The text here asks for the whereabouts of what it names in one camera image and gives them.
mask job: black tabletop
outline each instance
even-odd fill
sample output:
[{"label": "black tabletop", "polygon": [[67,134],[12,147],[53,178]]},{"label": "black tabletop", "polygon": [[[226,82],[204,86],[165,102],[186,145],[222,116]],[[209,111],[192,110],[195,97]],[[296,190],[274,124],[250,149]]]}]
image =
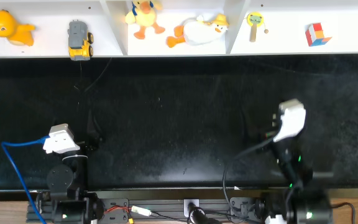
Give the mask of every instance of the black tabletop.
[{"label": "black tabletop", "polygon": [[[277,187],[286,182],[271,153],[231,158],[247,146],[245,129],[270,126],[279,102],[298,98],[304,161],[325,187],[358,187],[358,55],[113,58],[84,93],[108,62],[0,59],[0,143],[58,123],[77,137],[91,109],[105,135],[89,154],[91,190],[220,187],[227,162],[230,185]],[[42,146],[9,151],[30,189],[46,189],[61,163]],[[0,190],[21,188],[0,146]]]}]

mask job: plush duck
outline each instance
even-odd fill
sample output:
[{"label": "plush duck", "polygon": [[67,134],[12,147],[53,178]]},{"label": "plush duck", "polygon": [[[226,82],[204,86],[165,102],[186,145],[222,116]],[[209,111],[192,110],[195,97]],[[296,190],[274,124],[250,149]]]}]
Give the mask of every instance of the plush duck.
[{"label": "plush duck", "polygon": [[8,11],[0,11],[0,37],[6,37],[11,44],[32,46],[32,30],[35,26],[20,24]]},{"label": "plush duck", "polygon": [[182,26],[175,28],[175,37],[168,37],[167,45],[172,48],[176,44],[201,45],[221,38],[227,31],[229,24],[226,16],[219,14],[212,22],[205,22],[202,16],[197,19],[187,19]]},{"label": "plush duck", "polygon": [[165,28],[156,23],[157,14],[154,9],[162,10],[162,4],[158,1],[132,1],[132,11],[127,14],[125,21],[128,24],[136,22],[140,26],[140,31],[134,34],[136,38],[145,39],[146,28],[150,26],[155,29],[156,34],[162,34],[165,31]]}]

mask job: white plush duck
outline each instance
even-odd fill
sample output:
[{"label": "white plush duck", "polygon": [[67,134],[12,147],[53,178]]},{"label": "white plush duck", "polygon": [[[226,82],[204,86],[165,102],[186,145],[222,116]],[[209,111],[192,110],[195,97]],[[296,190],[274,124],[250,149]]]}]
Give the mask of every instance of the white plush duck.
[{"label": "white plush duck", "polygon": [[226,16],[223,14],[219,14],[212,22],[205,22],[203,16],[187,19],[182,26],[175,28],[176,38],[168,37],[167,45],[172,48],[185,42],[190,45],[207,44],[221,38],[228,27]]}]

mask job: toy wheel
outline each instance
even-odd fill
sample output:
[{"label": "toy wheel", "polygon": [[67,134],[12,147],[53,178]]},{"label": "toy wheel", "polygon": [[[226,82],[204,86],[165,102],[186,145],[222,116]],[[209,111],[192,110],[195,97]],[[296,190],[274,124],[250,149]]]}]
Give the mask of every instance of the toy wheel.
[{"label": "toy wheel", "polygon": [[92,33],[88,33],[88,42],[90,43],[90,44],[93,44],[93,34]]},{"label": "toy wheel", "polygon": [[93,56],[93,48],[92,48],[92,46],[89,47],[89,56],[90,57]]}]

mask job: toy construction vehicle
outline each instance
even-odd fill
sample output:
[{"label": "toy construction vehicle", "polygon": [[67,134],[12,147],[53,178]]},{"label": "toy construction vehicle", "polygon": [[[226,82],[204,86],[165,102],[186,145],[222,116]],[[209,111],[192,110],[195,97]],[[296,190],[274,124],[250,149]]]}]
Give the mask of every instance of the toy construction vehicle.
[{"label": "toy construction vehicle", "polygon": [[68,51],[74,61],[90,60],[93,56],[93,34],[88,32],[88,26],[81,21],[73,21],[69,24]]}]

